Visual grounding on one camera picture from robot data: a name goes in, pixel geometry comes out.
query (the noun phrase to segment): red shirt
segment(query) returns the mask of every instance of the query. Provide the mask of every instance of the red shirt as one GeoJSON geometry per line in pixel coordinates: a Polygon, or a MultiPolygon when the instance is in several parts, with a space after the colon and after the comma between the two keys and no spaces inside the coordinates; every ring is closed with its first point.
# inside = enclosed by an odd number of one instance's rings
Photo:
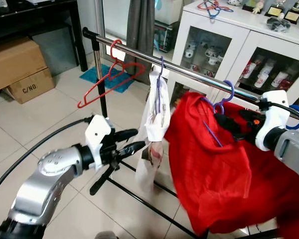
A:
{"type": "MultiPolygon", "coordinates": [[[[299,239],[299,176],[273,152],[234,142],[201,97],[187,93],[181,99],[165,134],[174,185],[194,231],[230,233],[277,217],[281,235],[299,239]]],[[[224,108],[246,131],[243,108],[232,103],[224,108]]]]}

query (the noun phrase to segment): clothing rack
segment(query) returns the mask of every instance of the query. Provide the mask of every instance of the clothing rack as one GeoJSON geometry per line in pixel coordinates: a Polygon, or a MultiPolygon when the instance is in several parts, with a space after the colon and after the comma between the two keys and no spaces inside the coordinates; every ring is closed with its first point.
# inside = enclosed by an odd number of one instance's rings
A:
{"type": "MultiPolygon", "coordinates": [[[[101,68],[101,59],[100,59],[100,44],[99,43],[103,43],[106,45],[111,45],[113,43],[112,40],[107,39],[105,37],[102,37],[94,32],[91,32],[88,30],[88,28],[84,27],[83,30],[83,36],[86,38],[89,38],[92,42],[92,48],[94,51],[94,59],[95,59],[95,66],[96,66],[96,71],[97,71],[97,77],[98,79],[102,78],[102,68],[101,68]]],[[[125,45],[122,44],[115,44],[114,46],[115,48],[129,54],[132,55],[134,57],[140,58],[144,61],[150,62],[152,64],[156,64],[161,66],[161,59],[154,57],[154,56],[150,56],[147,55],[145,53],[142,53],[140,51],[137,51],[135,49],[132,49],[130,47],[127,47],[125,45]]],[[[222,91],[231,92],[231,87],[228,86],[226,83],[213,79],[211,77],[208,76],[203,76],[201,74],[192,72],[184,67],[181,66],[177,66],[171,62],[168,61],[164,61],[164,67],[168,70],[177,72],[181,75],[184,75],[186,77],[189,77],[195,81],[204,83],[206,85],[215,87],[217,89],[220,89],[222,91]]],[[[105,92],[105,84],[104,82],[102,82],[101,84],[98,85],[98,91],[99,94],[102,94],[105,92]]],[[[252,92],[248,92],[242,89],[237,89],[235,88],[235,96],[243,99],[245,101],[251,102],[251,103],[256,103],[259,99],[260,96],[257,94],[254,94],[252,92]]],[[[101,97],[100,98],[101,101],[101,108],[102,108],[102,115],[104,117],[107,117],[107,107],[106,107],[106,100],[105,97],[101,97]]],[[[129,169],[131,169],[132,171],[136,171],[135,168],[133,168],[132,166],[130,166],[129,164],[127,164],[126,162],[121,161],[120,162],[122,165],[128,167],[129,169]]],[[[101,176],[101,178],[92,186],[94,187],[94,193],[97,192],[97,190],[105,183],[105,181],[109,181],[112,184],[114,184],[115,186],[117,186],[118,188],[122,189],[124,192],[128,193],[130,196],[134,197],[136,200],[138,200],[139,202],[141,202],[142,204],[144,204],[146,207],[150,208],[151,210],[153,210],[155,213],[159,214],[160,216],[162,216],[163,218],[165,218],[166,220],[168,220],[170,223],[174,224],[175,226],[177,226],[178,228],[180,228],[181,230],[183,230],[184,232],[186,232],[187,234],[189,234],[191,237],[195,238],[195,239],[207,239],[208,237],[208,230],[206,231],[206,233],[202,236],[197,236],[195,235],[192,231],[188,230],[187,228],[185,228],[183,225],[179,224],[178,222],[176,222],[174,219],[170,218],[168,215],[164,214],[163,212],[161,212],[160,210],[158,210],[157,208],[155,208],[153,205],[149,204],[148,202],[146,202],[145,200],[143,200],[142,198],[140,198],[138,195],[136,195],[135,193],[131,192],[129,189],[125,188],[123,185],[121,185],[120,183],[116,182],[115,180],[111,179],[109,176],[111,175],[111,173],[114,171],[114,168],[112,168],[111,166],[106,170],[105,173],[103,173],[103,175],[101,176]]],[[[167,187],[165,187],[164,185],[154,181],[154,184],[158,187],[160,187],[161,189],[165,190],[166,192],[174,195],[175,197],[177,197],[177,195],[171,191],[170,189],[168,189],[167,187]]],[[[273,230],[269,230],[269,231],[265,231],[265,232],[260,232],[257,234],[253,234],[253,235],[249,235],[249,236],[245,236],[245,237],[240,237],[238,239],[275,239],[278,238],[278,232],[277,229],[273,229],[273,230]]]]}

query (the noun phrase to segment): blue mat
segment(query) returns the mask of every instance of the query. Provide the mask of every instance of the blue mat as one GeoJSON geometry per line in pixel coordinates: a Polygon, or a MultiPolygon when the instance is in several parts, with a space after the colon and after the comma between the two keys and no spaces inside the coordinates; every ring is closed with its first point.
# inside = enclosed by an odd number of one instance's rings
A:
{"type": "MultiPolygon", "coordinates": [[[[102,64],[102,76],[105,76],[108,74],[110,68],[106,65],[102,64]]],[[[119,70],[113,69],[111,75],[114,76],[116,74],[120,73],[119,70]]],[[[119,83],[123,82],[127,78],[129,78],[130,75],[127,73],[123,73],[119,77],[114,78],[113,80],[109,81],[108,78],[105,79],[105,87],[108,89],[113,88],[114,86],[118,85],[119,83]]],[[[91,68],[90,70],[86,71],[82,76],[80,76],[81,79],[96,83],[96,70],[95,67],[91,68]]],[[[114,91],[123,93],[131,84],[133,83],[133,80],[130,80],[126,82],[124,85],[117,87],[114,91]]]]}

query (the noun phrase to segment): black cable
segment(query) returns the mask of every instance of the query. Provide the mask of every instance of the black cable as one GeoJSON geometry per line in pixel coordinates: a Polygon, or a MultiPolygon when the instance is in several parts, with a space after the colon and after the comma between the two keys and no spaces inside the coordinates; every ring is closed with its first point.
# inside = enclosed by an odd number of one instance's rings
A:
{"type": "Polygon", "coordinates": [[[92,120],[93,116],[84,118],[84,119],[79,119],[77,121],[74,121],[72,123],[67,124],[66,126],[63,126],[62,128],[57,129],[55,132],[49,134],[47,137],[42,139],[40,142],[38,142],[35,146],[33,146],[31,149],[29,149],[23,156],[21,156],[0,178],[0,185],[3,183],[3,181],[6,179],[6,177],[22,162],[27,158],[33,151],[35,151],[40,145],[42,145],[44,142],[55,136],[56,134],[64,131],[65,129],[72,127],[78,123],[81,122],[86,122],[90,123],[92,120]]]}
{"type": "Polygon", "coordinates": [[[272,102],[269,102],[269,105],[279,107],[279,108],[284,109],[286,111],[289,111],[290,113],[292,113],[292,114],[299,117],[299,112],[292,109],[292,108],[289,108],[289,107],[286,107],[286,106],[283,106],[283,105],[280,105],[280,104],[277,104],[277,103],[272,103],[272,102]]]}

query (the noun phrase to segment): cardboard box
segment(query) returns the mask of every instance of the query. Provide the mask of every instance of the cardboard box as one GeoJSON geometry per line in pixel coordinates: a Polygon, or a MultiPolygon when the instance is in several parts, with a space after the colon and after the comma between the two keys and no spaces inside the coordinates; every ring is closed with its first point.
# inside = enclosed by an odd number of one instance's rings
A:
{"type": "Polygon", "coordinates": [[[48,68],[17,81],[7,87],[9,94],[20,104],[54,88],[48,68]]]}
{"type": "Polygon", "coordinates": [[[39,46],[28,38],[0,45],[0,89],[46,68],[39,46]]]}

